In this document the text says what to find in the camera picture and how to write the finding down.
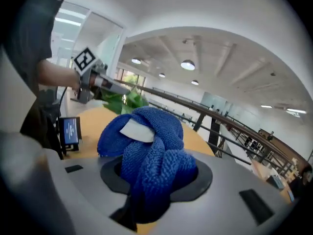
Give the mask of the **blue cloth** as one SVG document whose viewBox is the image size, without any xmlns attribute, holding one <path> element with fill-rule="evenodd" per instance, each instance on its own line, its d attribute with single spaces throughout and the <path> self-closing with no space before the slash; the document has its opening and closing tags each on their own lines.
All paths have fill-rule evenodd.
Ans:
<svg viewBox="0 0 313 235">
<path fill-rule="evenodd" d="M 134 120 L 154 131 L 152 142 L 121 133 Z M 170 206 L 172 192 L 190 184 L 198 174 L 193 156 L 184 151 L 183 128 L 172 114 L 143 106 L 114 118 L 101 133 L 100 156 L 122 156 L 120 177 L 130 184 L 136 223 L 158 220 Z"/>
</svg>

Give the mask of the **person's black shirt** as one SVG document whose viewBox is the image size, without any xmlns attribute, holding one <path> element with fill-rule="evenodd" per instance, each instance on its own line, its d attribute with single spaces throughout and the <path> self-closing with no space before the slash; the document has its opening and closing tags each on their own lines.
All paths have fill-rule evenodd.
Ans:
<svg viewBox="0 0 313 235">
<path fill-rule="evenodd" d="M 38 65 L 52 56 L 51 33 L 63 1 L 26 0 L 4 41 L 9 60 L 35 96 L 39 95 Z M 43 148 L 55 150 L 59 158 L 63 157 L 53 123 L 39 101 L 31 106 L 21 133 L 38 141 Z"/>
</svg>

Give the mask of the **white-legged wooden desk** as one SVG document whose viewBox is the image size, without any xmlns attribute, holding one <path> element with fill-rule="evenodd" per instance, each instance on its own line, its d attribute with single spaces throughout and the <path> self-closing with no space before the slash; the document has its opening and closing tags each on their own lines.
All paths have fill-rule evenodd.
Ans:
<svg viewBox="0 0 313 235">
<path fill-rule="evenodd" d="M 280 195 L 288 202 L 291 203 L 294 201 L 294 195 L 287 183 L 287 181 L 281 177 L 276 171 L 272 168 L 269 169 L 257 162 L 256 160 L 251 161 L 251 167 L 256 176 L 258 176 L 262 181 L 270 184 L 276 188 Z"/>
</svg>

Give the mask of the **small black display device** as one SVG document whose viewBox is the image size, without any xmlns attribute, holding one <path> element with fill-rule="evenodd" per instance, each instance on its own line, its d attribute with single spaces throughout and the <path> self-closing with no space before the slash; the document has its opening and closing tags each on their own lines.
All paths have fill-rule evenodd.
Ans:
<svg viewBox="0 0 313 235">
<path fill-rule="evenodd" d="M 68 151 L 78 151 L 79 141 L 82 140 L 80 118 L 61 117 L 59 123 L 59 139 L 62 153 L 67 155 Z"/>
</svg>

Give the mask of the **person's left forearm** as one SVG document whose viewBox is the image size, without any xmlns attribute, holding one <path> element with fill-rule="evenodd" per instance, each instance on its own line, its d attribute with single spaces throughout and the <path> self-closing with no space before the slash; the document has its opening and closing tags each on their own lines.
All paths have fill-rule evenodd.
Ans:
<svg viewBox="0 0 313 235">
<path fill-rule="evenodd" d="M 38 82 L 45 86 L 71 87 L 74 90 L 80 88 L 79 74 L 69 68 L 64 68 L 49 62 L 41 60 L 37 64 Z"/>
</svg>

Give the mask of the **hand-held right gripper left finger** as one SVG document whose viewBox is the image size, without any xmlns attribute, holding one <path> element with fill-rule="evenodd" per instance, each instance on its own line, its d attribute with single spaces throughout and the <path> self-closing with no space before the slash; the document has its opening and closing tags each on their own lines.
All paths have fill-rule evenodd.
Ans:
<svg viewBox="0 0 313 235">
<path fill-rule="evenodd" d="M 126 195 L 112 192 L 102 181 L 100 158 L 60 160 L 44 150 L 53 183 L 69 213 L 76 235 L 132 235 L 110 215 L 124 206 Z"/>
</svg>

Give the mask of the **large window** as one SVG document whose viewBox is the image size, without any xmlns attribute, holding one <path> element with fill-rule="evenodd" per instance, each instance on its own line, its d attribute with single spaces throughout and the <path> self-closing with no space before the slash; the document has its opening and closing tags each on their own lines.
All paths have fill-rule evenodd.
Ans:
<svg viewBox="0 0 313 235">
<path fill-rule="evenodd" d="M 145 79 L 146 77 L 133 73 L 129 70 L 123 70 L 122 78 L 121 78 L 123 82 L 131 83 L 131 84 L 135 84 L 139 86 L 144 86 Z"/>
</svg>

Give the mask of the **dark tissue box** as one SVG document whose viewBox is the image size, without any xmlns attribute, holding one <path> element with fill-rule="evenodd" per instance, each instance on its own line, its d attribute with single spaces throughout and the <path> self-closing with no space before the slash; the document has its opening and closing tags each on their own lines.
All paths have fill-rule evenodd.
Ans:
<svg viewBox="0 0 313 235">
<path fill-rule="evenodd" d="M 276 175 L 270 175 L 267 178 L 266 182 L 279 190 L 283 190 L 285 188 L 281 179 Z"/>
</svg>

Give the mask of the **green leafy plant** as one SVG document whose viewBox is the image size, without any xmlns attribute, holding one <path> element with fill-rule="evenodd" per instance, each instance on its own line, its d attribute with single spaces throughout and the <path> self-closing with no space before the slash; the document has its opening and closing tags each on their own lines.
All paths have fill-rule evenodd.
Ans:
<svg viewBox="0 0 313 235">
<path fill-rule="evenodd" d="M 95 95 L 95 99 L 102 100 L 105 108 L 118 115 L 128 114 L 136 108 L 149 105 L 146 97 L 141 94 L 141 90 L 138 90 L 137 87 L 134 87 L 127 94 L 117 94 L 100 89 Z"/>
</svg>

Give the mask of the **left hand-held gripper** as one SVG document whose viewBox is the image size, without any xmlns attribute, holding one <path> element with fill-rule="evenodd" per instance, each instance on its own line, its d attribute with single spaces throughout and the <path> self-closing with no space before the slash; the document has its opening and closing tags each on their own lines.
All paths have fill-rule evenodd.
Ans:
<svg viewBox="0 0 313 235">
<path fill-rule="evenodd" d="M 129 89 L 105 76 L 108 66 L 89 47 L 83 49 L 73 59 L 73 64 L 80 78 L 80 89 L 76 101 L 86 104 L 93 98 L 93 93 L 90 91 L 90 82 L 93 82 L 93 85 L 96 87 L 115 94 L 125 95 L 130 93 Z"/>
</svg>

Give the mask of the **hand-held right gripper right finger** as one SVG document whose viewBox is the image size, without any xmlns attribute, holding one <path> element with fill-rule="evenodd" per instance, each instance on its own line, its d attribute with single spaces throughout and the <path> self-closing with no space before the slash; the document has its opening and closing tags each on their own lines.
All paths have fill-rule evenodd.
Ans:
<svg viewBox="0 0 313 235">
<path fill-rule="evenodd" d="M 292 204 L 245 167 L 190 151 L 213 172 L 209 189 L 192 202 L 173 203 L 157 222 L 156 235 L 269 235 L 290 214 Z M 255 190 L 274 212 L 257 225 L 239 193 Z"/>
</svg>

